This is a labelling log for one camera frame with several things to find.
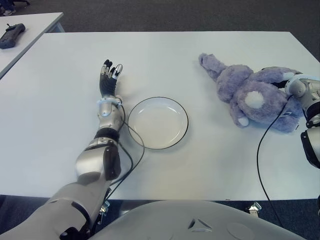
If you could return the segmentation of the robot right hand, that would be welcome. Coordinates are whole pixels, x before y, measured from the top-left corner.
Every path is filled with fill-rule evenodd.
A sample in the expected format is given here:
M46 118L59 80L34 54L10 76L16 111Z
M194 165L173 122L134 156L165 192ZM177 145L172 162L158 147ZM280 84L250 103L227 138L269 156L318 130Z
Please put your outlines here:
M293 76L295 75L300 75L302 74L300 71L296 71L296 72L285 72L282 75L282 80L278 81L278 82L272 82L271 84L276 86L278 89L284 89L285 85L287 84L287 82L289 80L291 80L293 78Z

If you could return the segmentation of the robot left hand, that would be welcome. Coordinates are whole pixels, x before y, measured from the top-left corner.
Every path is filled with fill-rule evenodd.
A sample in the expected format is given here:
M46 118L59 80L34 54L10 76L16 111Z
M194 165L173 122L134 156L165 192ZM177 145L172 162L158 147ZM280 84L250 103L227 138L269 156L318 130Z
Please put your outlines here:
M112 65L113 63L107 59L101 67L99 90L102 97L116 96L116 85L122 73L123 65L118 64L116 67L112 67Z

